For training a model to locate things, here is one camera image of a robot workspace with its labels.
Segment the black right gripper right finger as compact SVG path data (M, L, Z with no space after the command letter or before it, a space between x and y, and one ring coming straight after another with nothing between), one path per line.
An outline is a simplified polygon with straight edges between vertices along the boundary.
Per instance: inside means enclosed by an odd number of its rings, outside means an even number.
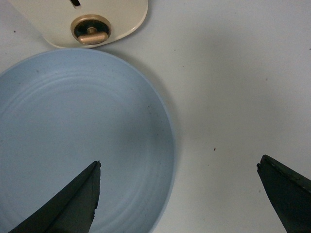
M263 155L257 173L288 233L311 231L311 181L276 159Z

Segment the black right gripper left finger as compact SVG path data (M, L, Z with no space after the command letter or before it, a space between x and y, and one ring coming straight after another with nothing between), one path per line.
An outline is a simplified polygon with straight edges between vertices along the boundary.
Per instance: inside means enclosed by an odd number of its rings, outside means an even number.
M100 195L101 164L91 163L12 233L87 233Z

